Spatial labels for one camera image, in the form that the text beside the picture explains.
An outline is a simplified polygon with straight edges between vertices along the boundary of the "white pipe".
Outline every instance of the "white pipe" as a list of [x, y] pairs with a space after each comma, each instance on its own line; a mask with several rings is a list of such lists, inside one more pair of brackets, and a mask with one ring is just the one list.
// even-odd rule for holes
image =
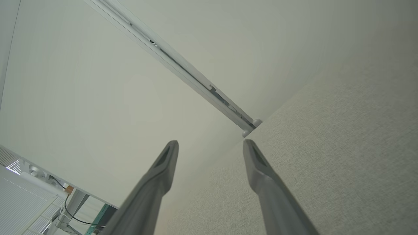
[[56, 196], [58, 196], [58, 197], [60, 197], [62, 199], [67, 198], [68, 193], [66, 193], [66, 192], [64, 192], [62, 190], [59, 190], [56, 187], [54, 187], [54, 186], [52, 186], [52, 185], [50, 185], [50, 184], [48, 184], [46, 182], [43, 182], [42, 180], [40, 180], [40, 179], [38, 179], [38, 178], [36, 178], [34, 176], [31, 176], [31, 175], [29, 175], [26, 172], [22, 172], [20, 174], [20, 176], [22, 178], [24, 178], [25, 180], [29, 181], [30, 183], [33, 183], [34, 185], [36, 185], [36, 186], [38, 186], [38, 187], [46, 190], [49, 193], [52, 193], [52, 194], [54, 194], [54, 195], [56, 195]]

